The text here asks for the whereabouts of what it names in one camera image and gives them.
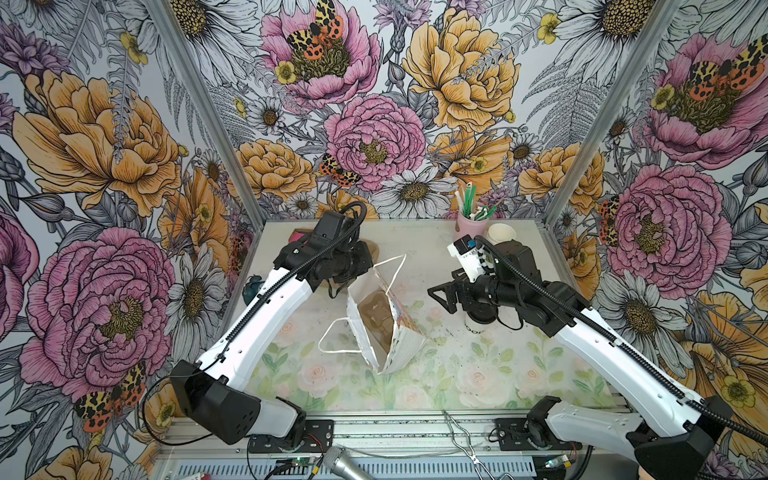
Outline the brown pulp cup carrier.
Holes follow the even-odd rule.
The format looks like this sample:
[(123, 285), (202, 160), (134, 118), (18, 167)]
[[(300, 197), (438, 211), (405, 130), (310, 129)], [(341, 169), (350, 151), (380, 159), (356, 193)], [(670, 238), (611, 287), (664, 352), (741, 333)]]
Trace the brown pulp cup carrier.
[(395, 321), (387, 293), (382, 289), (371, 292), (358, 304), (358, 311), (371, 343), (389, 353)]

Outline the green straws bundle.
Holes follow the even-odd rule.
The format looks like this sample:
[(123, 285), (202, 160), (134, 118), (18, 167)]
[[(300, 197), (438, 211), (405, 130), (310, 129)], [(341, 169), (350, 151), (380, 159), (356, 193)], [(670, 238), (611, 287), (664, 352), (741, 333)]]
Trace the green straws bundle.
[(471, 221), (490, 220), (497, 211), (497, 204), (484, 204), (478, 200), (477, 187), (472, 183), (459, 185), (454, 192), (458, 206), (457, 216)]

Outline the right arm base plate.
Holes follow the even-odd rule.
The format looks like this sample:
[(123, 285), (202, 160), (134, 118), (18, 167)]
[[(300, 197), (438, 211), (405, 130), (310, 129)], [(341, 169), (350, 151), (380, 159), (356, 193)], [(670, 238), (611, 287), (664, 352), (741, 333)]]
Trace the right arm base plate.
[(487, 439), (496, 443), (502, 451), (575, 451), (583, 444), (565, 442), (554, 436), (552, 431), (538, 421), (523, 417), (504, 417), (494, 420), (494, 427)]

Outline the black coffee cup lid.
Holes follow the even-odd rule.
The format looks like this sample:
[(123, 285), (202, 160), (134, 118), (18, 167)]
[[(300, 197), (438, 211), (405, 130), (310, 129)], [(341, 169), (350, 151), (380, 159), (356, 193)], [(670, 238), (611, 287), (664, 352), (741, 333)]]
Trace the black coffee cup lid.
[(485, 326), (497, 320), (498, 308), (490, 304), (477, 303), (469, 307), (466, 315), (475, 324)]

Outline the silver microphone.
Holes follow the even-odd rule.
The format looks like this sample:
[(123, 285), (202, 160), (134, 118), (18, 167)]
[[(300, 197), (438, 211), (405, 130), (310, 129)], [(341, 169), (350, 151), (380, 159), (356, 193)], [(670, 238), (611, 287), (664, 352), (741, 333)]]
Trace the silver microphone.
[(322, 464), (332, 474), (344, 480), (373, 480), (346, 453), (344, 447), (331, 446), (323, 455)]

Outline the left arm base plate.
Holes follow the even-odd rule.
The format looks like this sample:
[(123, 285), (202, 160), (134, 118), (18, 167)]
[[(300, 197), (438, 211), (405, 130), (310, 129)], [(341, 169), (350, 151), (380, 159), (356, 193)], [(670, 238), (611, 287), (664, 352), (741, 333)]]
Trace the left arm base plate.
[(289, 439), (269, 435), (255, 435), (249, 438), (247, 452), (250, 454), (293, 454), (326, 452), (333, 444), (335, 422), (331, 419), (310, 419), (296, 445)]

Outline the stack of pulp carriers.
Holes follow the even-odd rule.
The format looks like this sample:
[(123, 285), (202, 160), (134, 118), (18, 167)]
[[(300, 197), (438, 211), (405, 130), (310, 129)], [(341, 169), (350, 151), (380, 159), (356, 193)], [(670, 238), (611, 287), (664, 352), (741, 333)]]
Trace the stack of pulp carriers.
[(364, 243), (367, 245), (368, 251), (371, 255), (372, 263), (376, 264), (380, 258), (379, 246), (371, 240), (364, 240)]

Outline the pink straw holder cup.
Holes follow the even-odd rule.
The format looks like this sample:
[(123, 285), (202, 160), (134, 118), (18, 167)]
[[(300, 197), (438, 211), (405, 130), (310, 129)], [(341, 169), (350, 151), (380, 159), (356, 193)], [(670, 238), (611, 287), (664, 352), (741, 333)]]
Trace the pink straw holder cup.
[(464, 236), (474, 238), (483, 236), (488, 228), (489, 220), (474, 220), (459, 214), (455, 223), (454, 239), (458, 240)]

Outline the teal alarm clock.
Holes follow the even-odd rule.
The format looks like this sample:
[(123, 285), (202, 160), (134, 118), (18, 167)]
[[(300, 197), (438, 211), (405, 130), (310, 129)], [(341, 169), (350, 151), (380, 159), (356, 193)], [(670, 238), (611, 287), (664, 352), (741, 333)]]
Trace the teal alarm clock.
[(242, 288), (242, 299), (246, 305), (250, 304), (259, 293), (264, 279), (258, 275), (251, 275), (244, 283)]

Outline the white paper coffee cup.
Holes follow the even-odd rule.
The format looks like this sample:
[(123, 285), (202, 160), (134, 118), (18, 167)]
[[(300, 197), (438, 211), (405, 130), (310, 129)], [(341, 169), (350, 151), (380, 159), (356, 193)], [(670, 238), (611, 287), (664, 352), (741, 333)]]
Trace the white paper coffee cup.
[(464, 324), (466, 329), (474, 334), (483, 333), (489, 326), (489, 323), (476, 322), (470, 317), (465, 318)]

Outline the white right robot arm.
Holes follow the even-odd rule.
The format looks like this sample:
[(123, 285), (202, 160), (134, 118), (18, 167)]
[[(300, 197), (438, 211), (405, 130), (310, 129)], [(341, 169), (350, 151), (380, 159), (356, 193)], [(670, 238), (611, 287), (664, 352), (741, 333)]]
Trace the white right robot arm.
[(463, 311), (479, 326), (503, 308), (576, 353), (630, 404), (632, 412), (585, 409), (555, 396), (528, 413), (548, 439), (582, 443), (635, 461), (654, 479), (707, 479), (705, 464), (724, 430), (761, 445), (764, 433), (732, 421), (720, 397), (683, 386), (623, 339), (573, 287), (545, 281), (532, 250), (511, 240), (497, 245), (464, 236), (448, 246), (460, 263), (450, 281), (428, 295), (444, 310)]

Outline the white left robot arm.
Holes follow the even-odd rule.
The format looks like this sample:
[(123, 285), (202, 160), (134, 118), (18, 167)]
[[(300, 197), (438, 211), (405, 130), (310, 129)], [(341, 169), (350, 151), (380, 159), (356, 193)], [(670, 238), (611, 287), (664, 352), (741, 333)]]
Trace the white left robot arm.
[(169, 379), (181, 413), (228, 445), (266, 436), (282, 448), (305, 436), (304, 410), (246, 391), (251, 374), (293, 313), (324, 282), (347, 285), (373, 266), (359, 237), (367, 207), (354, 201), (328, 211), (314, 229), (285, 245), (240, 317), (198, 360), (179, 361)]

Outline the white patterned paper gift bag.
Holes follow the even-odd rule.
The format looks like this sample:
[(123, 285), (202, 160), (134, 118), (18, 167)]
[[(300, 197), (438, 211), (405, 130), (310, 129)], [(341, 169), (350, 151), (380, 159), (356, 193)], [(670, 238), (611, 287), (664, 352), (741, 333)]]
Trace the white patterned paper gift bag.
[(348, 287), (346, 315), (331, 324), (346, 324), (356, 346), (329, 350), (324, 347), (326, 337), (322, 336), (318, 341), (321, 352), (359, 354), (377, 375), (390, 375), (407, 366), (426, 337), (394, 292), (406, 261), (405, 254), (380, 261)]

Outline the stack of paper cups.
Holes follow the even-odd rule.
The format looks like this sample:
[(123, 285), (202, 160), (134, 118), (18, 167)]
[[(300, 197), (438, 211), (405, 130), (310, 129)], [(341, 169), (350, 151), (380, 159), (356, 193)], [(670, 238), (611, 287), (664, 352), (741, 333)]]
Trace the stack of paper cups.
[(512, 241), (516, 239), (515, 229), (505, 223), (497, 222), (491, 224), (486, 231), (486, 238), (494, 245)]

